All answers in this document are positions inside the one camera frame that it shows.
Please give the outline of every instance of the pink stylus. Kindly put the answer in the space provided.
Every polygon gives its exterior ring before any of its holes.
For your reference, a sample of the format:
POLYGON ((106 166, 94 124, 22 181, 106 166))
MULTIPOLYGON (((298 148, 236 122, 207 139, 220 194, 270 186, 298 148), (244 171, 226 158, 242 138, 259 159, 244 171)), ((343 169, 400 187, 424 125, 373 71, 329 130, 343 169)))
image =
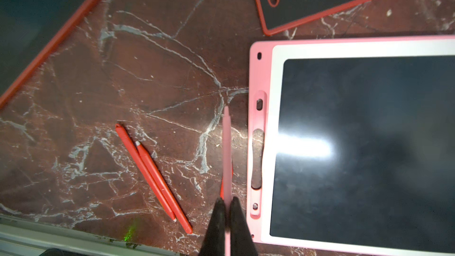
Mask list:
MULTIPOLYGON (((223 200, 226 205, 226 217, 229 217, 229 208, 232 201, 232 156, 231 156, 231 117, 229 107, 224 107, 223 115, 223 200)), ((224 237, 224 255, 231 255, 231 233, 226 230, 224 237)))

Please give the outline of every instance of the stylus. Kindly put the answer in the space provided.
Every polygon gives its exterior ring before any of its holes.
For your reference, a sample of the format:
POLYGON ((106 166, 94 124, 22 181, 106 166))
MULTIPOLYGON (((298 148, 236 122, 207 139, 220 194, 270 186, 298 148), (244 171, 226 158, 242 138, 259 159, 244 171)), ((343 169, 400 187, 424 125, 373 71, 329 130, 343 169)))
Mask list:
POLYGON ((178 205, 178 202, 174 198, 174 195, 172 194, 171 190, 169 190, 168 185, 163 179, 163 176, 161 175, 160 171, 158 170, 158 167, 156 167, 155 162, 153 162, 153 159, 151 158, 150 154, 147 152, 147 150, 144 148, 143 145, 139 141, 136 141, 136 146, 137 150, 139 151, 139 155, 142 158, 142 161, 145 163, 145 166, 148 168, 148 172, 150 172, 151 176, 155 180, 156 184, 160 188, 164 198, 166 201, 168 201, 169 206, 171 206, 174 214, 176 215, 178 221, 182 225, 183 229, 185 230, 186 233, 191 234, 193 233, 193 229, 191 228, 190 223, 188 222, 187 217, 183 213, 182 209, 178 205))
MULTIPOLYGON (((229 208, 232 201, 232 155, 231 155, 231 117, 229 116, 229 107, 224 107, 223 114, 223 200, 226 208, 226 215, 229 215, 229 208)), ((225 231, 224 238, 224 256, 231 255, 231 237, 230 231, 225 231)))
MULTIPOLYGON (((234 168, 232 168, 232 174, 231 174, 231 176, 233 176, 233 175, 234 175, 234 168)), ((224 199, 224 185, 223 185, 223 183, 224 183, 224 180, 221 179, 220 197, 221 197, 222 199, 224 199)))
POLYGON ((144 162, 142 161, 141 157, 139 156, 136 146, 134 146, 133 141, 130 139, 125 128, 123 128, 119 124, 116 124, 115 130, 116 130, 118 136, 120 137, 120 139, 122 140, 123 144, 127 148, 128 152, 130 153, 131 157, 133 158, 134 162, 136 163, 137 167, 139 168, 139 171, 142 173, 145 180, 150 185, 152 191, 155 193, 156 198, 158 199, 160 204, 163 206, 164 211, 168 214, 168 216, 170 216, 171 219, 176 220, 174 212, 172 211, 168 202, 166 201, 166 199, 164 198, 160 189, 156 185, 155 180, 153 180, 150 172, 148 172, 147 167, 145 166, 144 162))

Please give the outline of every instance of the pink tablet frame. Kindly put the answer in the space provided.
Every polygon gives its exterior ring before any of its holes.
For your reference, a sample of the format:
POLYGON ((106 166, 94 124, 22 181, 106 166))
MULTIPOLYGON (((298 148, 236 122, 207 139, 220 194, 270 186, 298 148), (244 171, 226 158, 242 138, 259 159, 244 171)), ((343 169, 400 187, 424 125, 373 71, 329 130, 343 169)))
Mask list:
POLYGON ((392 41, 418 41, 455 39, 455 36, 415 36, 415 37, 380 37, 380 38, 353 38, 353 39, 321 39, 321 40, 296 40, 296 41, 267 41, 256 42, 250 48, 250 71, 248 91, 248 155, 247 155, 247 223, 254 242, 261 241, 261 199, 262 188, 251 188, 253 173, 253 131, 262 129, 267 135, 268 97, 270 95, 270 75, 272 71, 272 52, 277 45, 298 44, 327 44, 327 43, 353 43, 353 42, 392 42, 392 41), (261 111, 256 110, 258 99, 263 100, 261 111), (253 204, 258 204, 258 209, 253 209, 253 204))

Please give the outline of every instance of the marble countertop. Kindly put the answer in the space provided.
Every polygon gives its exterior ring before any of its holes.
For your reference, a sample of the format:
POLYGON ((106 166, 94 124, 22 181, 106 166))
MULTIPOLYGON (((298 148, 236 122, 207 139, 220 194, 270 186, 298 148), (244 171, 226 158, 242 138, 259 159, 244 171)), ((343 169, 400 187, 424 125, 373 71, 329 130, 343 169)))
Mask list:
POLYGON ((246 203, 252 43, 453 34, 454 12, 455 0, 373 0, 265 37, 254 0, 102 0, 0 112, 0 213, 196 255, 221 185, 224 105, 246 203), (117 121, 153 153, 192 235, 163 211, 117 121))

